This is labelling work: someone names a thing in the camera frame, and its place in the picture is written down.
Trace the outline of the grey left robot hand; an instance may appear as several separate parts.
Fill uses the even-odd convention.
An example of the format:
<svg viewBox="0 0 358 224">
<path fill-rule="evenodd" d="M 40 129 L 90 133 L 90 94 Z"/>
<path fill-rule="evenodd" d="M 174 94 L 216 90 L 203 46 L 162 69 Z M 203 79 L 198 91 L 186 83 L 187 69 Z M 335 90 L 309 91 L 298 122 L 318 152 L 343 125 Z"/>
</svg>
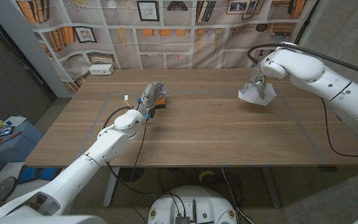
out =
<svg viewBox="0 0 358 224">
<path fill-rule="evenodd" d="M 150 115 L 150 118 L 153 118 L 155 104 L 165 94 L 164 82 L 149 83 L 138 99 L 138 105 L 135 106 L 135 110 L 139 111 L 143 116 Z"/>
</svg>

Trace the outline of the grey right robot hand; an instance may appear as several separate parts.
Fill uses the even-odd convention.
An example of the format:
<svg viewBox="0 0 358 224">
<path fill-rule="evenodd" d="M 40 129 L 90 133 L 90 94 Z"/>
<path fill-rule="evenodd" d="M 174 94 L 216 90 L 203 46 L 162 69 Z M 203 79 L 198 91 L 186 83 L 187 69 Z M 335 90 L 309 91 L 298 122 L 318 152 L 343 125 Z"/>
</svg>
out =
<svg viewBox="0 0 358 224">
<path fill-rule="evenodd" d="M 262 73 L 261 65 L 258 63 L 252 70 L 249 80 L 257 87 L 261 99 L 265 99 L 265 87 L 267 77 Z"/>
</svg>

